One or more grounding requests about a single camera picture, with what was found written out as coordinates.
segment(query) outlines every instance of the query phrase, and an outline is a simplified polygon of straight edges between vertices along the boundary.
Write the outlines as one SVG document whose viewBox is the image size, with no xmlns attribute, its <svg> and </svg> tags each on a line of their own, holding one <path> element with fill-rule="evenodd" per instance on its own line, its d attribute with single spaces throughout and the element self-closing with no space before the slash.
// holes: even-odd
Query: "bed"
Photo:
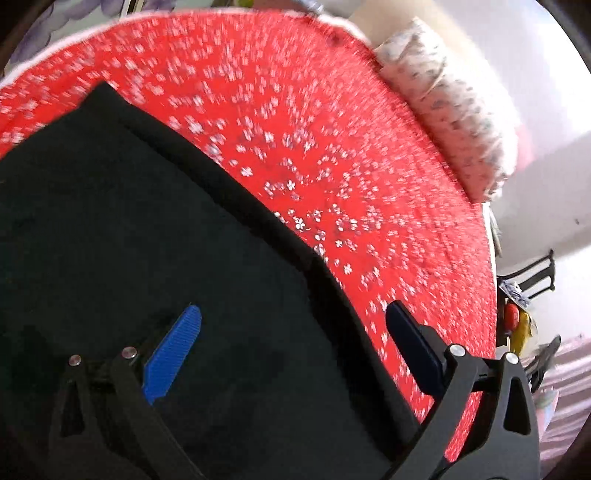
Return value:
<svg viewBox="0 0 591 480">
<path fill-rule="evenodd" d="M 2 82 L 0 157 L 108 82 L 205 152 L 324 258 L 421 422 L 432 399 L 388 335 L 386 305 L 403 300 L 447 343 L 492 357 L 491 249 L 482 206 L 468 201 L 378 70 L 363 42 L 308 16 L 134 16 L 65 39 Z M 450 460 L 477 407 L 473 395 Z"/>
</svg>

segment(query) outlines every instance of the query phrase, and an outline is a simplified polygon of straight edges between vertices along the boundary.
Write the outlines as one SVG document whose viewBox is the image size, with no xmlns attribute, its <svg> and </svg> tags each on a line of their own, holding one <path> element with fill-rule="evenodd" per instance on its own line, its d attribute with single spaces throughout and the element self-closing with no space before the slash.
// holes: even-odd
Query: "white pillow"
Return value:
<svg viewBox="0 0 591 480">
<path fill-rule="evenodd" d="M 375 54 L 382 76 L 441 148 L 469 199 L 482 203 L 500 194 L 517 163 L 512 112 L 499 108 L 495 96 L 418 18 Z"/>
</svg>

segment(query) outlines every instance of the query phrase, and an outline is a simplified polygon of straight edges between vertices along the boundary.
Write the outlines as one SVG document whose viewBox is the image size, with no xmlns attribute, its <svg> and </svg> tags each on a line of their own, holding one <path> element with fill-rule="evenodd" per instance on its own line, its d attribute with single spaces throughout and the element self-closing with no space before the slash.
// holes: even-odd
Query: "red object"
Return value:
<svg viewBox="0 0 591 480">
<path fill-rule="evenodd" d="M 324 257 L 422 421 L 433 402 L 388 335 L 386 305 L 401 299 L 446 342 L 492 356 L 495 284 L 480 205 L 378 69 L 361 42 L 309 17 L 140 17 L 50 55 L 1 89 L 0 155 L 107 80 Z M 469 400 L 448 458 L 462 448 L 478 401 Z"/>
<path fill-rule="evenodd" d="M 505 305 L 503 312 L 503 323 L 506 332 L 513 332 L 519 325 L 519 308 L 514 303 Z"/>
</svg>

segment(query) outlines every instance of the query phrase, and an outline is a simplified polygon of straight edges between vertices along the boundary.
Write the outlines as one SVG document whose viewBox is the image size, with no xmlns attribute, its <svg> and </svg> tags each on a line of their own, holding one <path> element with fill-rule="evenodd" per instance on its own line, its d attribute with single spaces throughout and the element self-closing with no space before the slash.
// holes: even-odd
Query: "black mat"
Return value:
<svg viewBox="0 0 591 480">
<path fill-rule="evenodd" d="M 107 85 L 0 161 L 0 265 L 5 433 L 40 470 L 67 358 L 190 302 L 202 331 L 155 407 L 209 478 L 378 479 L 417 431 L 323 261 Z"/>
</svg>

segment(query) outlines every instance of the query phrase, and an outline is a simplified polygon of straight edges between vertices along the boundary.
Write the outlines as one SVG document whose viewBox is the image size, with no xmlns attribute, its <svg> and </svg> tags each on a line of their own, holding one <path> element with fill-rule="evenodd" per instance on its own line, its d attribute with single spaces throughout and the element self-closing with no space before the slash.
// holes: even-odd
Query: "yellow object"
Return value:
<svg viewBox="0 0 591 480">
<path fill-rule="evenodd" d="M 527 340 L 531 338 L 531 320 L 527 312 L 519 310 L 519 325 L 511 334 L 511 351 L 516 355 L 521 355 Z"/>
</svg>

